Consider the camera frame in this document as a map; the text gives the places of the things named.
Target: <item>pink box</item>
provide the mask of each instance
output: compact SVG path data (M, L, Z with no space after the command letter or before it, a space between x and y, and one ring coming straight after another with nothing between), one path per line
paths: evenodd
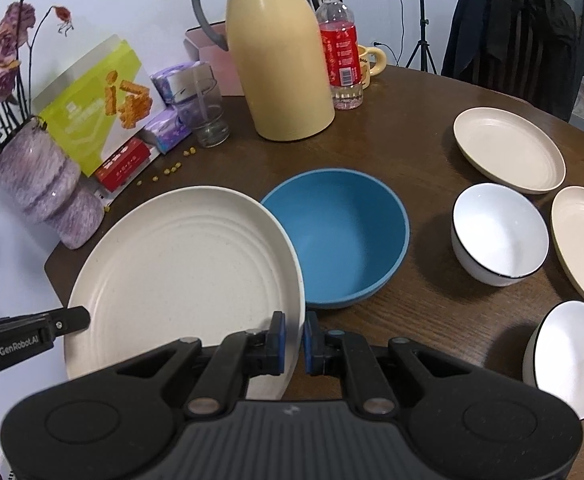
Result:
M214 23L212 28L219 34L225 34L225 22ZM232 60L232 55L217 46L198 28L191 28L185 33L185 47L190 43L198 49L198 59L208 62L218 81L221 95L245 95L239 75Z

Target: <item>wall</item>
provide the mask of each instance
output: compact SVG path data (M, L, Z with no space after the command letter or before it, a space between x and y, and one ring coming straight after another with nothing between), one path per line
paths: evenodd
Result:
M0 19L14 0L0 0ZM33 94L37 94L76 59L112 33L130 41L149 72L181 62L186 53L183 33L196 26L190 0L27 0L39 18L51 5L72 11L75 30L57 34L52 14L41 28L34 54ZM345 0L355 11L361 43L381 41L399 55L399 0ZM405 4L405 41L401 64L419 39L419 0ZM431 50L440 69L456 0L426 0ZM211 22L221 20L225 0L203 0ZM23 314L58 306L43 272L43 263L57 238L44 226L27 224L0 192L0 316ZM0 420L17 399L37 388L63 380L62 354L54 352L0 374Z

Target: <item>tripod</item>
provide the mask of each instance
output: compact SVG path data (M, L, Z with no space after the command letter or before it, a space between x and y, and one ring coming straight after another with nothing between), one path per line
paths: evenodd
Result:
M408 64L405 65L406 68L409 68L411 62L416 57L416 53L421 49L421 72L428 72L427 70L427 59L429 58L429 62L432 63L432 70L434 73L437 73L437 67L434 66L434 60L432 59L432 54L429 51L429 43L425 39L425 26L429 25L429 20L425 19L425 0L421 0L421 39L416 44L414 48L414 52L412 53L411 57L409 58Z

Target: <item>wooden table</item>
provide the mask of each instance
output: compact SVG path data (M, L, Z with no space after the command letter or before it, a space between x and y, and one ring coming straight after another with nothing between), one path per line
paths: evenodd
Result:
M88 254L121 217L165 191L209 184L232 187L261 199L274 186L302 171L340 166L372 174L390 186L408 211L411 239L398 272L375 296L319 315L328 328L364 334L371 344L405 335L473 364L521 378L521 362L534 327L560 301L579 299L554 248L543 269L506 288L471 278L457 263L450 242L454 199L484 178L454 143L454 118L467 108L488 106L515 112L541 127L561 149L567 185L584 186L584 133L531 105L456 80L388 68L373 78L356 110L338 112L318 136L279 144L261 139L243 98L224 100L232 133L211 150L184 158L186 140L141 175L112 205L98 233L82 248L59 245L45 272L63 304ZM169 176L164 168L183 167ZM152 176L159 175L158 182ZM555 193L533 198L546 219ZM288 399L339 397L337 380L302 373L301 361ZM571 479L584 479L584 445Z

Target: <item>gray thermos handle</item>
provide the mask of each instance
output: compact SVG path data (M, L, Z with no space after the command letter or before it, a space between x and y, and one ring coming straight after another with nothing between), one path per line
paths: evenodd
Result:
M203 32L207 34L207 37L210 40L214 41L214 43L227 52L229 50L229 47L227 46L227 38L216 32L212 28L212 25L207 21L203 12L203 7L201 7L201 0L192 0L192 8L194 9L194 15L197 17L198 23L200 23Z

